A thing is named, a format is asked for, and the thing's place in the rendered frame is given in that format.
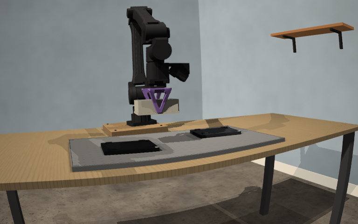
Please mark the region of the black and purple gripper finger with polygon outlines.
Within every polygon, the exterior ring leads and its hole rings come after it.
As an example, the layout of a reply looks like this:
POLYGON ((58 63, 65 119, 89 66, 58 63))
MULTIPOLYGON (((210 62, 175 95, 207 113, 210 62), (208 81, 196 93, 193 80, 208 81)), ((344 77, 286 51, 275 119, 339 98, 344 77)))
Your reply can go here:
POLYGON ((148 92, 150 94, 151 100, 153 102, 153 105, 156 109, 157 113, 162 113, 163 108, 165 106, 165 103, 169 97, 169 94, 171 92, 172 88, 149 88, 148 92), (154 93, 165 93, 162 104, 160 106, 160 108, 158 107, 157 101, 155 99, 154 93))
MULTIPOLYGON (((147 94, 148 93, 148 88, 142 89, 142 92, 143 92, 143 94, 145 96, 145 99, 149 99, 148 94, 147 94)), ((160 95, 161 95, 161 93, 157 93, 156 99, 159 99, 160 95)))

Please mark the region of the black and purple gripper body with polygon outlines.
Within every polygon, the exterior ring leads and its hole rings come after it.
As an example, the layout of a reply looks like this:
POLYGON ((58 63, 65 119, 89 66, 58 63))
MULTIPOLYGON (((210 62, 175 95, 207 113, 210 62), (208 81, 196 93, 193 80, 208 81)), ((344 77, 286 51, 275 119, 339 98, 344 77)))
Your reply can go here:
POLYGON ((170 83, 170 79, 157 79, 158 78, 158 64, 161 62, 150 62, 146 65, 146 79, 143 80, 145 88, 165 88, 166 84, 170 83), (156 86, 155 86, 156 85, 156 86))

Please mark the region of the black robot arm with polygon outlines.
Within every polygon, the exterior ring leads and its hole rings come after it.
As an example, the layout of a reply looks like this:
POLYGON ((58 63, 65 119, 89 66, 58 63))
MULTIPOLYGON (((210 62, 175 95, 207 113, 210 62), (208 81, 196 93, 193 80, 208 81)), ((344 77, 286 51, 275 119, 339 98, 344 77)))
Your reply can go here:
MULTIPOLYGON (((129 104, 134 105, 134 100, 145 99, 142 93, 143 80, 146 80, 144 70, 143 45, 146 47, 146 62, 161 62, 170 57, 172 48, 168 43, 170 29, 163 22, 152 17, 152 9, 147 6, 131 7, 127 9, 128 25, 131 28, 132 39, 132 64, 133 77, 128 82, 129 104)), ((169 79, 169 75, 185 82, 190 74, 189 63, 157 63, 158 79, 169 79), (171 67, 169 69, 169 67, 171 67)), ((131 114, 131 120, 126 121, 129 126, 145 126, 157 124, 157 120, 151 119, 151 115, 131 114)))

